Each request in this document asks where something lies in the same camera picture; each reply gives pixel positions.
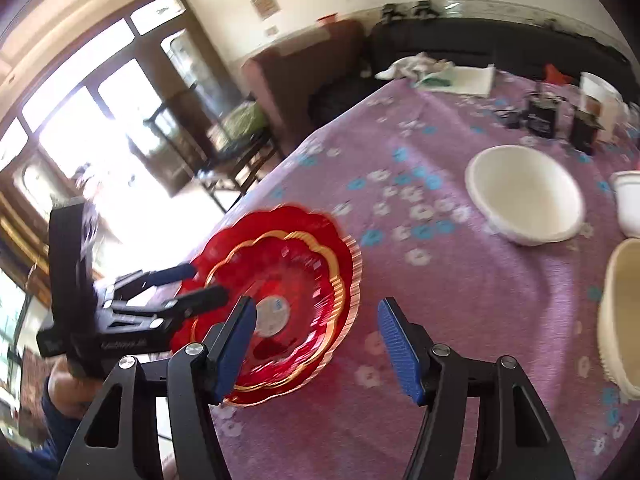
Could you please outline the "person's left hand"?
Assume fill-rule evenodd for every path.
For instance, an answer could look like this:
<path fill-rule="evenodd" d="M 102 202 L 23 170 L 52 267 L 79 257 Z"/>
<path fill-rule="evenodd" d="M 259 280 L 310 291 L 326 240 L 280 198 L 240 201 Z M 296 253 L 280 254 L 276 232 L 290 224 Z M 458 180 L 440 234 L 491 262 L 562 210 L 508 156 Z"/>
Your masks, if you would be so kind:
<path fill-rule="evenodd" d="M 96 378 L 78 378 L 70 372 L 65 356 L 56 359 L 47 392 L 53 406 L 65 417 L 82 419 L 103 386 Z"/>

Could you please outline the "person's left forearm blue sleeve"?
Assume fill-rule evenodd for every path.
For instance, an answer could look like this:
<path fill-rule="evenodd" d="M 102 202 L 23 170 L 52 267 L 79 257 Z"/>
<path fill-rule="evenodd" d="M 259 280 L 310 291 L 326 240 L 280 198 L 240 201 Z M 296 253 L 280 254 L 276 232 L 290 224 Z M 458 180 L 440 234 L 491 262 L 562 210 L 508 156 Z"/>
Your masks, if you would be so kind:
<path fill-rule="evenodd" d="M 80 419 L 62 415 L 52 404 L 48 392 L 49 377 L 44 384 L 41 407 L 46 423 L 47 439 L 41 448 L 26 452 L 9 444 L 1 436 L 1 478 L 10 480 L 55 479 Z"/>

